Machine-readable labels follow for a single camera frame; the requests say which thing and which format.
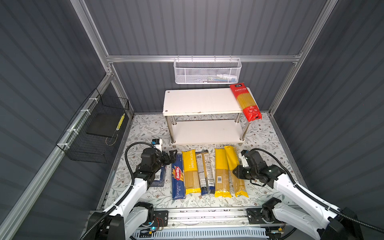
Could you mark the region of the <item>red spaghetti bag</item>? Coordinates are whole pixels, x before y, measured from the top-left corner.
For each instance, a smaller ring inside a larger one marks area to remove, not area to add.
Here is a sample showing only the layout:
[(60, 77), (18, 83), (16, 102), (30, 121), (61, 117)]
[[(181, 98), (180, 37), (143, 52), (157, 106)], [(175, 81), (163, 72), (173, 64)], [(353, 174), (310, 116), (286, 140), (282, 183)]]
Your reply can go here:
[(258, 105), (244, 83), (230, 85), (230, 89), (249, 123), (262, 119)]

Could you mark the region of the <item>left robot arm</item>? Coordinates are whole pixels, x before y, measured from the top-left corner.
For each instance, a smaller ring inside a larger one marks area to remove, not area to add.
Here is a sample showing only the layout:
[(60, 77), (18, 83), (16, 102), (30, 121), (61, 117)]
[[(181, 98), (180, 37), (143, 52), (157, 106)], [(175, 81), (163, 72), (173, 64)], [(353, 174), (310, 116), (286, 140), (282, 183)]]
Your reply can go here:
[[(153, 204), (141, 202), (140, 198), (154, 182), (156, 173), (163, 166), (176, 162), (177, 151), (166, 153), (162, 150), (162, 144), (162, 139), (153, 139), (151, 143), (136, 142), (126, 148), (124, 159), (131, 183), (103, 212), (91, 215), (81, 240), (133, 240), (132, 234), (137, 228), (154, 220)], [(136, 145), (145, 145), (147, 148), (141, 154), (141, 163), (133, 171), (128, 160), (128, 151)]]

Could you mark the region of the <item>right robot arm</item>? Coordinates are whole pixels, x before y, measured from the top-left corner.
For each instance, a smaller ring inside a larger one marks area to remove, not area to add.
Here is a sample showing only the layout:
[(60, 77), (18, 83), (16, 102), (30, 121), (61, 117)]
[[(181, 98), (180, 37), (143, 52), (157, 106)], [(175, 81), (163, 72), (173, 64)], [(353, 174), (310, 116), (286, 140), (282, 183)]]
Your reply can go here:
[(281, 162), (267, 165), (261, 152), (259, 148), (241, 151), (237, 162), (229, 164), (230, 171), (238, 179), (249, 180), (251, 184), (259, 181), (260, 187), (269, 186), (279, 191), (302, 208), (298, 211), (271, 198), (262, 205), (264, 222), (287, 223), (314, 240), (362, 240), (362, 227), (384, 232), (380, 227), (360, 221), (349, 208), (340, 209), (297, 183)]

